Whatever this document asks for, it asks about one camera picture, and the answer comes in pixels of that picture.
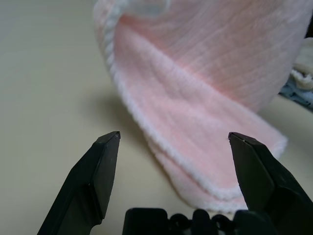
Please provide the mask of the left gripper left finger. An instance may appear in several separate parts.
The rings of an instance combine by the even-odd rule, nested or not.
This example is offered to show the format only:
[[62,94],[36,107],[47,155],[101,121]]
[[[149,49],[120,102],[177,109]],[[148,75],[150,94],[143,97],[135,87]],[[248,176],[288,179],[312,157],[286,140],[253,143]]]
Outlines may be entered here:
[[100,136],[70,170],[38,233],[88,235],[104,220],[114,184],[120,132]]

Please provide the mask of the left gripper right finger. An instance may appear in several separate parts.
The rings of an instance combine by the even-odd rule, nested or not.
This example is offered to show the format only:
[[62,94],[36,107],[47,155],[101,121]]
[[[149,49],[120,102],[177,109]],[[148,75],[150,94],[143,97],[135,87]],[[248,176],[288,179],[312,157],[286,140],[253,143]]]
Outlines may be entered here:
[[256,139],[236,132],[228,139],[248,209],[265,216],[276,235],[311,235],[313,202],[294,176]]

